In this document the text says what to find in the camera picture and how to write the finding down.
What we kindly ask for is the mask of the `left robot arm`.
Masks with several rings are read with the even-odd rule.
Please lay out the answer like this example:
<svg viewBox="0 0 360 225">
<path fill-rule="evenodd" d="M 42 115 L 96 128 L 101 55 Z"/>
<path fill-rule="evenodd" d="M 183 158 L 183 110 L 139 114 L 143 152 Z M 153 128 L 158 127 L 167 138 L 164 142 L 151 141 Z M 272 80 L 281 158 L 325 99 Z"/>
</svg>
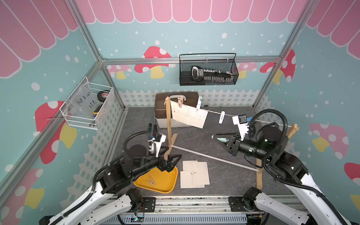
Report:
<svg viewBox="0 0 360 225">
<path fill-rule="evenodd" d="M 166 155 L 169 147 L 162 146 L 166 138 L 148 131 L 129 136 L 123 144 L 123 154 L 96 171 L 87 191 L 60 213 L 44 216 L 39 224 L 98 225 L 122 213 L 139 212 L 144 203 L 136 188 L 130 188 L 111 203 L 103 203 L 154 168 L 162 172 L 175 168 L 182 155 Z"/>
</svg>

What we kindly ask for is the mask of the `white clothespin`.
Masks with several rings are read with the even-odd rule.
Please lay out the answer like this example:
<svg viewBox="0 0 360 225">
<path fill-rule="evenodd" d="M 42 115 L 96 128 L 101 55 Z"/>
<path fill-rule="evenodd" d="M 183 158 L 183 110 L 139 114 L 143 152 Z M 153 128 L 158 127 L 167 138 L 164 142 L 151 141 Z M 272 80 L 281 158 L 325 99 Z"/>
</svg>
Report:
<svg viewBox="0 0 360 225">
<path fill-rule="evenodd" d="M 202 104 L 201 100 L 202 100 L 202 97 L 199 96 L 198 100 L 197 100 L 197 105 L 196 105 L 196 111 L 197 112 L 201 109 L 201 104 Z"/>
<path fill-rule="evenodd" d="M 222 111 L 220 113 L 219 124 L 223 123 L 225 115 L 226 115 L 225 111 Z"/>
</svg>

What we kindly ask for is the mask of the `green clothespin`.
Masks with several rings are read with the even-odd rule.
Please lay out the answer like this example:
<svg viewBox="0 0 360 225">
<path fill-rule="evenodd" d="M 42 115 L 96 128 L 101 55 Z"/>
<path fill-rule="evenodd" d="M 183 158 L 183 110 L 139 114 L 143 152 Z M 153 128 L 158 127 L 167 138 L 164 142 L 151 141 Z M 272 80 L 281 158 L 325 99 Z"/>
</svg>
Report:
<svg viewBox="0 0 360 225">
<path fill-rule="evenodd" d="M 217 140 L 220 141 L 220 142 L 222 142 L 222 143 L 227 143 L 227 142 L 229 141 L 229 139 L 224 138 L 224 137 L 222 137 L 222 138 L 217 138 Z"/>
</svg>

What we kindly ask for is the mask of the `pink clothespin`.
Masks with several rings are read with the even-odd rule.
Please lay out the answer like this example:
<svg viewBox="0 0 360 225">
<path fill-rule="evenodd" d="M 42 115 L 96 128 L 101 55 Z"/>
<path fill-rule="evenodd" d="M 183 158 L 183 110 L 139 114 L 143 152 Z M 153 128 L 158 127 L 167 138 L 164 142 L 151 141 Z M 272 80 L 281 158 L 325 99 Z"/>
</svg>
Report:
<svg viewBox="0 0 360 225">
<path fill-rule="evenodd" d="M 155 186 L 156 184 L 155 184 L 155 181 L 153 180 L 152 176 L 150 174 L 148 174 L 148 176 L 149 176 L 149 179 L 147 179 L 146 182 L 148 182 L 149 184 Z"/>
<path fill-rule="evenodd" d="M 178 97 L 178 106 L 179 106 L 180 108 L 182 108 L 184 100 L 187 100 L 184 95 L 180 95 L 180 96 Z"/>
</svg>

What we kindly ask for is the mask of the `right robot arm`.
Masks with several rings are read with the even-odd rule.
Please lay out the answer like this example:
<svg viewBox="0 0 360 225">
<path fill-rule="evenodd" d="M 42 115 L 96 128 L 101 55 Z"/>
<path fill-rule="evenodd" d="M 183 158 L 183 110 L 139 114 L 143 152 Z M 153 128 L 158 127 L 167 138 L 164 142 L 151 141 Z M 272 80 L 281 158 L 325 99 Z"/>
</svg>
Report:
<svg viewBox="0 0 360 225">
<path fill-rule="evenodd" d="M 353 224 L 322 193 L 302 161 L 285 152 L 289 140 L 288 122 L 280 111 L 265 109 L 250 121 L 241 115 L 234 117 L 233 122 L 239 127 L 239 132 L 216 134 L 212 136 L 213 140 L 233 156 L 242 153 L 246 158 L 260 160 L 261 165 L 257 168 L 290 189 L 307 211 L 293 209 L 255 187 L 249 188 L 242 198 L 228 199 L 233 210 L 263 211 L 290 225 Z"/>
</svg>

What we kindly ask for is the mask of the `postcard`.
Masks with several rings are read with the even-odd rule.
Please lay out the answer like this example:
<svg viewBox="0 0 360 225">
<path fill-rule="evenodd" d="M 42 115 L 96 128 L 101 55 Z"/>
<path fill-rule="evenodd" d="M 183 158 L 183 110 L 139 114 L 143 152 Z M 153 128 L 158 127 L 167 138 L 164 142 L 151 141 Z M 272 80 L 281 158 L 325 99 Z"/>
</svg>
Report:
<svg viewBox="0 0 360 225">
<path fill-rule="evenodd" d="M 193 167 L 192 167 L 193 163 L 197 163 L 197 161 L 183 161 L 182 162 L 183 171 L 193 171 Z"/>
<path fill-rule="evenodd" d="M 193 186 L 203 187 L 210 184 L 207 162 L 193 162 Z"/>
<path fill-rule="evenodd" d="M 203 129 L 208 112 L 195 107 L 190 108 L 189 125 Z"/>
<path fill-rule="evenodd" d="M 175 121 L 189 125 L 190 107 L 187 105 L 183 105 L 182 108 L 180 108 L 178 106 L 178 103 L 174 101 L 170 101 L 170 104 L 172 110 L 172 118 Z"/>
<path fill-rule="evenodd" d="M 205 185 L 195 185 L 193 184 L 193 175 L 191 171 L 181 171 L 180 172 L 180 184 L 181 188 L 204 188 Z"/>
</svg>

